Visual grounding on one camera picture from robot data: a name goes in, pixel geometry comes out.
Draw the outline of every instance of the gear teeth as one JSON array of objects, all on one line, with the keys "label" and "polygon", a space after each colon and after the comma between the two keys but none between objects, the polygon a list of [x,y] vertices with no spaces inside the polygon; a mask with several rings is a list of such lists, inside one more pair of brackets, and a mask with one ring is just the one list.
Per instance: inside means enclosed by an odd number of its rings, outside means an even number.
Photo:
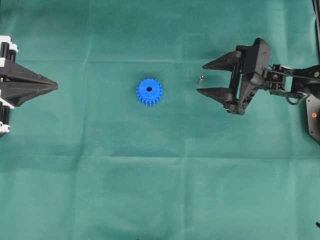
[{"label": "gear teeth", "polygon": [[[153,96],[153,98],[151,99],[150,99],[150,94],[148,94],[148,92],[142,88],[142,87],[148,86],[146,84],[150,84],[152,89],[157,89],[156,92],[154,91],[152,92],[151,96]],[[145,106],[152,107],[161,101],[163,96],[163,87],[156,78],[148,77],[140,81],[138,86],[135,88],[135,93],[139,102],[141,102]]]}]

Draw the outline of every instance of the screw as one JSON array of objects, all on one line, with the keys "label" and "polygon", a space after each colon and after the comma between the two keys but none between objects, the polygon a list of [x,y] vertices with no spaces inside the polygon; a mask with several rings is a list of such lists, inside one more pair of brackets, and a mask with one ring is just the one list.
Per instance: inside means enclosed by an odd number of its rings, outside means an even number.
[{"label": "screw", "polygon": [[205,80],[205,76],[201,75],[198,80],[198,85],[201,85],[204,80]]}]

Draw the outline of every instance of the black plastic part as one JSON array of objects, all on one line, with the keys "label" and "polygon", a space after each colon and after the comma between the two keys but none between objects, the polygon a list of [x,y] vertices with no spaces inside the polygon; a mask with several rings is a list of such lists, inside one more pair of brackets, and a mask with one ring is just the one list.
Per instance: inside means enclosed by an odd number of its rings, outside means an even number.
[{"label": "black plastic part", "polygon": [[[243,115],[263,83],[270,55],[269,45],[261,38],[257,38],[252,46],[238,45],[235,51],[202,67],[232,72],[229,88],[200,88],[197,91],[221,103],[228,113]],[[239,98],[237,98],[241,74],[242,80]]]},{"label": "black plastic part", "polygon": [[[1,98],[15,107],[26,101],[58,89],[58,84],[40,74],[15,63],[16,51],[10,50],[7,42],[0,45],[0,58],[5,58],[0,66]],[[0,121],[8,125],[10,108],[0,104]]]}]

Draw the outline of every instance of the blue gear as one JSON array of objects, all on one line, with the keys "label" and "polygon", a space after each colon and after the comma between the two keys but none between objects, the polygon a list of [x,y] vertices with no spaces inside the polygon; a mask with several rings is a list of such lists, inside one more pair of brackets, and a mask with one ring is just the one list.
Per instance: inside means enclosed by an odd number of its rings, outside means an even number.
[{"label": "blue gear", "polygon": [[162,86],[154,78],[145,78],[136,87],[136,97],[142,104],[149,107],[159,103],[162,95]]}]

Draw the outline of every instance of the green cloth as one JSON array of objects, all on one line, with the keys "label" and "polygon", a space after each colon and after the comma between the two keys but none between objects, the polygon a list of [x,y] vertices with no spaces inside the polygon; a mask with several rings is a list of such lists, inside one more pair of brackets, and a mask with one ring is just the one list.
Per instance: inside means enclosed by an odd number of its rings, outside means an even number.
[{"label": "green cloth", "polygon": [[[318,64],[311,0],[3,0],[16,62],[59,90],[12,111],[0,139],[2,240],[320,237],[320,145],[305,103],[260,90],[244,116],[196,91],[203,64],[269,43]],[[163,99],[136,98],[145,77]]]}]

